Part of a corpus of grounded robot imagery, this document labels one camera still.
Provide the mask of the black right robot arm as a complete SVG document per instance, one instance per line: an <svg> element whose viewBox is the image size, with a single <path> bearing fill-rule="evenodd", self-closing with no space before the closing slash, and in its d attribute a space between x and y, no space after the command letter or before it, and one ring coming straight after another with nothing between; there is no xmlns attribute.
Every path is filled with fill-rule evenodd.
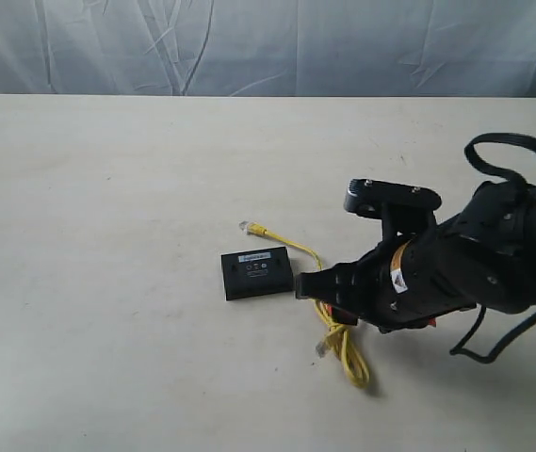
<svg viewBox="0 0 536 452"><path fill-rule="evenodd" d="M434 191L354 179L344 207L382 224L381 242L360 259L295 281L315 299L382 331L422 329L477 306L514 315L536 306L536 186L481 184L444 222Z"/></svg>

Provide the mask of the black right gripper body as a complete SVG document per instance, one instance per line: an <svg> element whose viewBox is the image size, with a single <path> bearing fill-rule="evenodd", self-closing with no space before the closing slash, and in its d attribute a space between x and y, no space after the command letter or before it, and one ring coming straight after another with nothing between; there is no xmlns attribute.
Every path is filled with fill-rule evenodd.
<svg viewBox="0 0 536 452"><path fill-rule="evenodd" d="M477 303L452 287L438 267L437 234L381 243L342 278L342 309L382 331L422 329Z"/></svg>

